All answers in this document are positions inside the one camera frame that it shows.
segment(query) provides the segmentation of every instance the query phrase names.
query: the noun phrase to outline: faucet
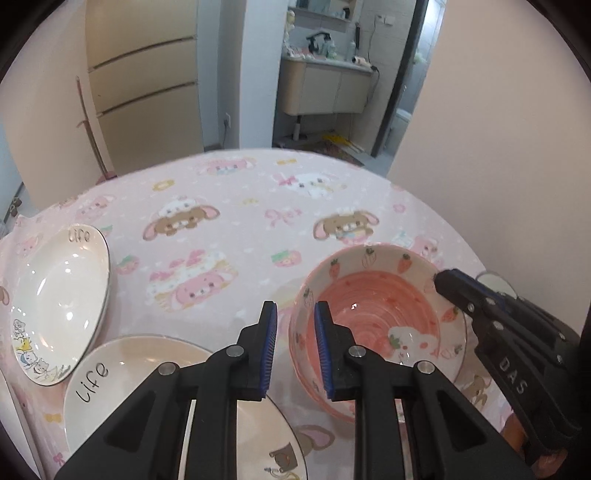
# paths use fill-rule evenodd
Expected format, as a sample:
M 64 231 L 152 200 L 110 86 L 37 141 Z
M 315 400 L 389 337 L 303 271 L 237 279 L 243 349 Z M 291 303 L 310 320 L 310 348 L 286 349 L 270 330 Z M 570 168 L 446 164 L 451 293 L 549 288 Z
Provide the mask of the faucet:
M 316 32 L 312 35 L 310 35 L 309 37 L 306 37 L 306 40 L 308 40 L 310 42 L 310 45 L 308 46 L 308 50 L 311 54 L 317 53 L 320 51 L 318 45 L 316 44 L 316 37 L 318 37 L 319 35 L 324 35 L 324 42 L 328 42 L 329 40 L 331 40 L 330 38 L 330 33 L 325 32 L 325 31 L 319 31 Z

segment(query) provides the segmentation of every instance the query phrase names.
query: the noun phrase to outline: floor mat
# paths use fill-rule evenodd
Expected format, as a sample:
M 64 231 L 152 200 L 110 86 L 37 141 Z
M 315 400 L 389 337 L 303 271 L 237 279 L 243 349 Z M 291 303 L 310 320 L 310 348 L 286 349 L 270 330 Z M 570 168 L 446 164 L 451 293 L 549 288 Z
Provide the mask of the floor mat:
M 329 140 L 320 140 L 319 142 L 315 142 L 309 145 L 302 145 L 298 150 L 319 153 L 327 157 L 343 160 L 347 163 L 351 163 L 351 165 L 363 167 L 363 164 L 359 160 L 349 155 L 347 152 L 341 150 L 337 145 L 335 145 Z

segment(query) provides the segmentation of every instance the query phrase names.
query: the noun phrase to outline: table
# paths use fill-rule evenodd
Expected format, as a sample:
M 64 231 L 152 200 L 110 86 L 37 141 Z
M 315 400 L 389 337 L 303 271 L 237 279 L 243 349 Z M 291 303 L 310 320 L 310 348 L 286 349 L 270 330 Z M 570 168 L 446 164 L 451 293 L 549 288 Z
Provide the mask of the table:
M 314 237 L 323 218 L 360 210 L 377 220 L 370 238 Z M 121 335 L 165 334 L 216 351 L 277 302 L 279 326 L 269 396 L 307 455 L 309 478 L 353 478 L 353 424 L 328 416 L 296 379 L 287 345 L 294 298 L 324 258 L 359 241 L 412 249 L 440 268 L 484 270 L 462 237 L 388 180 L 343 161 L 289 150 L 212 152 L 126 175 L 20 217 L 0 241 L 0 368 L 24 406 L 48 478 L 70 452 L 63 427 L 67 381 L 33 384 L 12 352 L 9 297 L 28 257 L 72 223 L 99 228 L 113 285 L 97 345 Z M 209 265 L 207 278 L 197 275 Z M 473 350 L 456 385 L 500 430 L 511 413 Z

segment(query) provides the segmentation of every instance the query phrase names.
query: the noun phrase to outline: bunny print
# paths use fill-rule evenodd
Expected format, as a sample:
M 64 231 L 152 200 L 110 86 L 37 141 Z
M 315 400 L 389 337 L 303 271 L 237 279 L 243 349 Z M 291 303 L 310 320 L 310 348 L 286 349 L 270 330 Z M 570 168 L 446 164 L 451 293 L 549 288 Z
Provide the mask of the bunny print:
M 370 225 L 379 224 L 379 219 L 365 210 L 337 213 L 318 220 L 313 235 L 317 240 L 326 240 L 331 235 L 345 245 L 364 243 L 374 230 Z
M 37 236 L 27 238 L 24 242 L 17 245 L 17 255 L 21 258 L 26 258 L 30 253 L 39 245 L 39 242 L 43 239 L 43 234 L 40 233 Z
M 184 310 L 217 295 L 238 275 L 223 254 L 194 250 L 188 259 L 177 259 L 168 270 L 151 274 L 148 301 L 169 312 Z
M 162 207 L 154 220 L 144 230 L 144 240 L 154 240 L 158 235 L 173 236 L 183 228 L 195 228 L 202 220 L 213 220 L 220 216 L 217 208 L 201 205 L 184 196 L 174 199 Z
M 290 177 L 276 173 L 273 179 L 280 187 L 313 199 L 328 199 L 336 190 L 336 177 L 323 173 L 300 173 Z
M 235 160 L 214 159 L 205 162 L 199 169 L 200 175 L 228 175 L 247 168 L 254 168 L 254 158 L 237 158 Z
M 105 214 L 106 208 L 115 200 L 113 195 L 100 195 L 94 200 L 84 202 L 76 212 L 76 222 L 91 223 Z
M 437 268 L 443 268 L 443 258 L 438 244 L 437 240 L 433 238 L 418 236 L 414 239 L 410 250 L 429 260 Z
M 419 360 L 437 358 L 439 341 L 428 333 L 420 333 L 412 327 L 392 327 L 388 339 L 393 350 L 391 359 L 396 363 L 411 367 Z

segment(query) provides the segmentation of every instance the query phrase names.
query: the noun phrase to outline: sink cabinet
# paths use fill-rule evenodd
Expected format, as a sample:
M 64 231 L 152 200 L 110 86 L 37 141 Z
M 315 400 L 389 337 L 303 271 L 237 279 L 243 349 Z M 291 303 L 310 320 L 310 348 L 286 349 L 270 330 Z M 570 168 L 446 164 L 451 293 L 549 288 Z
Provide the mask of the sink cabinet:
M 277 100 L 288 115 L 361 113 L 371 72 L 283 59 Z

